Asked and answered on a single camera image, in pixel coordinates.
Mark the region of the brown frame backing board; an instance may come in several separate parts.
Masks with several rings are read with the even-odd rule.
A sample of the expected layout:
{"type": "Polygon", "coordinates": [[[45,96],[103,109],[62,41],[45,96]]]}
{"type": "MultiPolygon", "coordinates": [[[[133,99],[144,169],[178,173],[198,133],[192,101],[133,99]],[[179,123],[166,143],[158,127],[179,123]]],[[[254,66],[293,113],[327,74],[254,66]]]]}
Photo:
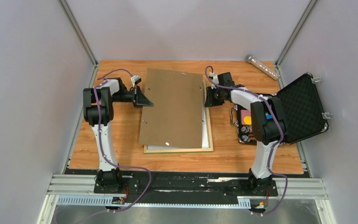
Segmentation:
{"type": "Polygon", "coordinates": [[[200,148],[203,128],[203,76],[148,68],[138,142],[142,145],[200,148]]]}

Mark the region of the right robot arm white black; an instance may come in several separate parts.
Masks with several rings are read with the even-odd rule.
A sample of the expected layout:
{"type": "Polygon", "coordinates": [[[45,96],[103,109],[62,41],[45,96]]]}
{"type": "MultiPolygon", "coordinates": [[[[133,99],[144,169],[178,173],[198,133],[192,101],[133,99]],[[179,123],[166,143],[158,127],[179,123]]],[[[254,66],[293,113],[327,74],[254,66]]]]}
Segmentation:
{"type": "Polygon", "coordinates": [[[211,86],[206,88],[205,107],[229,101],[250,111],[256,154],[245,188],[254,195],[265,194],[272,185],[271,165],[276,149],[283,141],[287,129],[282,101],[277,96],[266,98],[242,85],[235,85],[229,72],[219,75],[206,72],[205,75],[211,82],[211,86]]]}

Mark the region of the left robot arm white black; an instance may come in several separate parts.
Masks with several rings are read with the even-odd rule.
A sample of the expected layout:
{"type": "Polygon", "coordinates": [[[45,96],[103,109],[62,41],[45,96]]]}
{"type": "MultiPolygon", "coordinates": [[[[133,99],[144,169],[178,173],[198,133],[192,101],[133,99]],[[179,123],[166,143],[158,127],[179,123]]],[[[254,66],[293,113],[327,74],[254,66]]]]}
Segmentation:
{"type": "Polygon", "coordinates": [[[118,193],[124,188],[124,180],[111,135],[114,102],[132,103],[135,108],[153,107],[154,103],[140,87],[128,90],[120,78],[104,78],[101,84],[83,90],[83,116],[94,133],[99,155],[97,190],[118,193]]]}

